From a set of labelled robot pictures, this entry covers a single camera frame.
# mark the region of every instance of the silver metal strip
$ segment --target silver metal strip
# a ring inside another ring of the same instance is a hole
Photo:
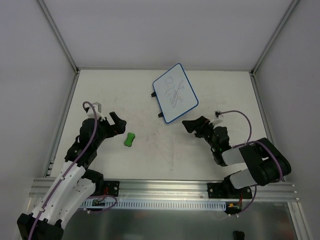
[[[288,202],[288,207],[298,240],[313,240],[314,238],[305,219],[301,203]]]
[[[266,137],[269,139],[269,141],[271,143],[274,144],[273,134],[272,134],[271,128],[270,128],[269,123],[268,123],[268,119],[267,119],[267,116],[266,116],[266,111],[265,111],[264,105],[263,105],[262,100],[261,100],[261,96],[260,96],[260,93],[259,93],[259,89],[258,89],[258,86],[257,86],[256,79],[251,73],[249,73],[249,75],[250,75],[250,78],[251,78],[251,83],[252,83],[252,86],[253,86],[253,91],[254,91],[254,94],[255,94],[255,98],[256,98],[256,101],[258,103],[258,107],[259,107],[260,115],[261,115],[261,118],[262,118],[264,130],[265,130],[265,133],[266,133]]]
[[[278,38],[280,32],[282,31],[282,29],[284,28],[284,26],[286,25],[286,23],[288,22],[288,19],[290,18],[290,16],[292,15],[292,13],[294,12],[295,8],[297,7],[298,3],[300,2],[300,0],[292,0],[290,5],[288,6],[288,8],[286,9],[284,15],[282,16],[280,22],[278,23],[278,25],[276,26],[275,30],[273,31],[269,41],[267,42],[266,46],[264,47],[258,61],[256,62],[254,68],[253,68],[253,76],[256,74],[256,72],[258,71],[259,67],[261,66],[262,62],[264,61],[264,59],[266,58],[268,52],[270,51],[271,47],[273,46],[273,44],[275,43],[276,39]]]
[[[43,13],[44,17],[46,18],[47,22],[49,23],[50,28],[51,28],[53,34],[55,35],[56,39],[58,40],[58,42],[59,42],[59,44],[60,44],[60,46],[61,46],[61,48],[62,48],[62,50],[63,50],[63,52],[64,52],[64,54],[66,56],[66,58],[68,59],[70,65],[71,65],[71,67],[73,69],[73,71],[75,73],[77,73],[78,72],[78,68],[76,66],[76,63],[75,63],[73,57],[71,56],[71,54],[69,52],[69,49],[68,49],[64,39],[62,38],[62,36],[61,36],[61,34],[60,34],[60,32],[59,32],[59,30],[57,28],[57,25],[56,25],[54,19],[52,18],[52,16],[51,16],[51,14],[50,14],[50,12],[49,12],[44,0],[35,0],[35,1],[37,2],[40,10],[42,11],[42,13]]]
[[[51,144],[49,155],[47,157],[48,163],[45,166],[45,169],[43,171],[44,172],[44,175],[43,175],[44,177],[49,176],[49,168],[50,168],[50,166],[53,166],[53,164],[55,162],[55,157],[56,157],[56,154],[57,154],[57,151],[58,151],[58,147],[59,147],[59,143],[60,143],[60,139],[61,139],[64,127],[65,127],[65,123],[66,123],[66,120],[67,120],[67,116],[68,116],[69,108],[70,108],[70,105],[71,105],[71,101],[72,101],[72,98],[73,98],[75,90],[76,90],[79,74],[80,74],[80,72],[78,72],[74,76],[72,84],[70,86],[70,91],[69,91],[69,93],[67,95],[68,97],[67,97],[66,102],[65,102],[65,104],[63,106],[63,110],[61,112],[61,116],[60,116],[60,119],[59,119],[57,130],[56,130],[56,133],[55,133],[54,138],[53,138],[54,140],[53,140],[53,142]]]
[[[79,66],[79,70],[161,70],[167,71],[172,66],[167,67],[92,67],[92,66]],[[228,68],[194,68],[185,67],[183,69],[186,71],[224,71],[224,72],[250,72],[252,69],[228,69]]]
[[[54,182],[53,177],[36,178],[33,182],[30,197],[43,197]],[[157,201],[208,201],[207,183],[220,181],[189,180],[130,180],[120,181],[119,199],[157,200]],[[213,199],[230,202],[237,199]],[[258,186],[257,202],[299,202],[295,185],[290,182],[272,183]]]

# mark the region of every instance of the purple cable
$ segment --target purple cable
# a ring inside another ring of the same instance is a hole
[[[276,157],[272,154],[272,152],[263,143],[261,143],[259,141],[251,141],[251,142],[249,142],[250,139],[251,139],[251,135],[252,135],[252,126],[251,126],[251,122],[250,122],[249,118],[243,112],[238,111],[238,110],[230,110],[230,111],[220,112],[220,114],[228,114],[228,113],[239,113],[242,116],[244,116],[245,119],[248,121],[249,128],[250,128],[250,133],[249,133],[249,137],[247,139],[247,143],[241,143],[241,144],[235,145],[235,146],[233,146],[233,148],[241,147],[241,146],[243,146],[245,144],[258,144],[258,145],[260,145],[268,153],[268,155],[272,158],[272,160],[274,161],[276,167],[278,168],[279,179],[277,180],[277,183],[280,182],[283,179],[283,173],[282,173],[280,164],[278,163]],[[247,210],[252,205],[252,203],[254,202],[254,200],[256,198],[256,195],[257,195],[257,185],[254,185],[254,194],[253,194],[253,197],[252,197],[250,203],[241,212],[239,212],[238,214],[243,213],[245,210]]]
[[[251,126],[251,122],[250,122],[249,118],[247,117],[247,115],[245,115],[242,111],[238,111],[238,110],[230,110],[230,111],[222,111],[222,112],[220,112],[220,114],[228,114],[228,113],[238,113],[238,114],[241,114],[241,115],[244,116],[245,119],[248,121],[250,132],[249,132],[249,137],[248,137],[248,139],[247,139],[247,142],[249,142],[250,139],[251,139],[251,135],[252,135],[252,126]],[[233,148],[237,148],[237,147],[239,147],[239,146],[241,146],[241,145],[242,145],[242,144],[235,145]]]
[[[76,159],[73,161],[73,163],[68,167],[68,169],[65,171],[65,173],[62,175],[62,177],[64,178],[68,173],[69,171],[71,170],[71,168],[77,163],[77,161],[82,157],[82,155],[86,152],[86,150],[88,149],[88,147],[91,145],[92,141],[94,140],[94,137],[96,135],[96,131],[97,131],[97,126],[98,126],[98,118],[97,118],[97,113],[96,113],[96,110],[95,110],[95,107],[88,101],[85,101],[83,102],[82,104],[82,107],[85,108],[85,105],[88,104],[91,108],[92,108],[92,111],[93,111],[93,114],[94,114],[94,128],[93,128],[93,132],[91,134],[91,137],[88,141],[88,143],[86,144],[86,146],[84,147],[84,149],[80,152],[80,154],[76,157]],[[43,205],[42,205],[42,209],[45,209],[47,203],[50,201],[52,195],[55,193],[55,191],[57,190],[57,188],[59,187],[60,183],[62,182],[62,180],[60,179],[56,185],[53,187],[52,191],[49,193],[48,197],[46,198],[46,200],[44,201]],[[36,228],[36,225],[37,225],[37,222],[41,216],[42,212],[40,211],[38,213],[38,215],[36,216],[34,222],[33,222],[33,225],[31,227],[31,230],[30,230],[30,233],[29,233],[29,236],[28,236],[28,240],[31,240],[32,239],[32,235],[34,233],[34,230]]]

